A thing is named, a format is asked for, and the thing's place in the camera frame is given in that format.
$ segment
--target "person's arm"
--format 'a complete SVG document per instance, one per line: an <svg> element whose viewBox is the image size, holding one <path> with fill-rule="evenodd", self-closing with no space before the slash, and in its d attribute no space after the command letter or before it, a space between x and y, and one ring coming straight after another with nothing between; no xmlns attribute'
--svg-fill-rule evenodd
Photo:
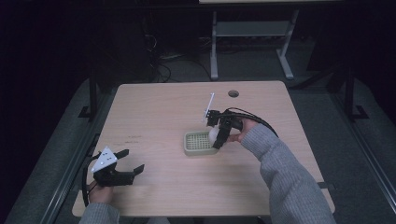
<svg viewBox="0 0 396 224"><path fill-rule="evenodd" d="M90 184L90 204L85 208L80 224L112 224L119 223L120 212L109 205L113 197L113 188Z"/></svg>
<svg viewBox="0 0 396 224"><path fill-rule="evenodd" d="M241 142L261 162L273 223L335 223L317 182L289 148L265 126L248 119L243 122L244 130L229 141Z"/></svg>

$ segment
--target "gray carpet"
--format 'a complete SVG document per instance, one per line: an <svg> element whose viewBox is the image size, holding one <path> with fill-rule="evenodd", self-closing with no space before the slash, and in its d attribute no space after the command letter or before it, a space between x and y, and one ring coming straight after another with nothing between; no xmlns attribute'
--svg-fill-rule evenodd
<svg viewBox="0 0 396 224"><path fill-rule="evenodd" d="M274 46L220 54L219 81L282 80L287 86L293 86L312 75L305 71L312 47L313 43L309 41L291 43L287 56L294 80L283 77ZM209 70L208 53L194 60ZM170 82L210 81L205 69L198 63L176 60L164 64L172 71ZM161 72L165 75L167 71L161 69ZM323 177L334 187L331 190L336 209L334 217L339 224L396 223L396 216L372 175L351 125L358 127L367 143L375 149L375 155L393 183L396 183L396 128L375 103L370 91L359 82L355 91L356 104L363 106L370 119L351 124L338 105L343 92L335 95L327 93L324 88L326 81L326 78L322 79L303 91L290 91L290 97ZM94 135L101 132L115 92L99 94L99 114L93 122L88 122L88 119L78 118L81 108L89 104L88 82L82 83L9 214L7 223L40 223L43 216L51 212L47 210L48 205L62 183L67 165L76 150L87 150ZM81 171L71 176L74 182L66 197L59 201L62 209L55 214L55 223L79 221L71 214L71 208L77 197ZM139 217L121 219L121 223L146 221L146 218ZM170 221L174 224L193 223L190 217L174 217ZM230 217L212 219L211 223L256 223L256 220L252 217ZM266 223L271 223L271 220L267 218Z"/></svg>

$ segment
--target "floor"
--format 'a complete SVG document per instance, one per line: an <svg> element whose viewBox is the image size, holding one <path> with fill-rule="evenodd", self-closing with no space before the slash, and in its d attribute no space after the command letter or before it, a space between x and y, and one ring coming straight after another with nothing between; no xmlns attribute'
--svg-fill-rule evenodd
<svg viewBox="0 0 396 224"><path fill-rule="evenodd" d="M294 80L286 80L276 57L277 42L260 46L238 46L219 54L219 80L281 80L288 87L312 77L306 66L315 41L294 40L287 58ZM176 55L169 51L166 56ZM205 50L193 56L184 55L162 60L156 81L207 82L209 54ZM318 161L335 204L337 223L396 223L396 215L378 186L362 152L356 130L364 143L374 151L391 182L396 183L396 128L375 103L370 90L356 80L355 104L362 105L369 119L350 122L342 111L344 91L330 94L325 86L328 78L303 90L290 90L298 116ZM49 140L33 174L8 216L7 223L78 223L71 213L80 189L81 162L79 150L91 149L96 133L100 133L117 88L98 92L98 114L95 119L78 117L83 106L89 104L88 81L81 84L64 116ZM192 217L170 217L173 224L193 223ZM146 217L122 217L120 223L146 223ZM265 223L271 223L266 217ZM258 223L255 217L219 217L205 223Z"/></svg>

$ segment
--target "hand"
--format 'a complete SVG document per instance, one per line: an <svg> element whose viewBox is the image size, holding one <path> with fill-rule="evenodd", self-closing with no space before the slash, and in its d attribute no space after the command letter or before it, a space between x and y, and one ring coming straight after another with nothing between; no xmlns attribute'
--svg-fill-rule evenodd
<svg viewBox="0 0 396 224"><path fill-rule="evenodd" d="M242 123L244 124L242 132L239 134L230 134L230 136L228 136L227 142L242 142L242 139L244 139L248 131L258 124L256 121L251 119L242 119Z"/></svg>
<svg viewBox="0 0 396 224"><path fill-rule="evenodd" d="M113 187L101 187L93 180L89 186L90 203L111 203Z"/></svg>

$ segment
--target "gray sleeve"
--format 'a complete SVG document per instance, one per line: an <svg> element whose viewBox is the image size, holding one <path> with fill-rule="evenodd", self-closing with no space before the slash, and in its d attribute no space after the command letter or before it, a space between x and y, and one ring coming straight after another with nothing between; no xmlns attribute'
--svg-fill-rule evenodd
<svg viewBox="0 0 396 224"><path fill-rule="evenodd" d="M261 162L273 223L335 223L315 179L268 128L254 126L242 146Z"/></svg>
<svg viewBox="0 0 396 224"><path fill-rule="evenodd" d="M106 203L90 203L85 208L80 224L116 224L119 223L120 212Z"/></svg>

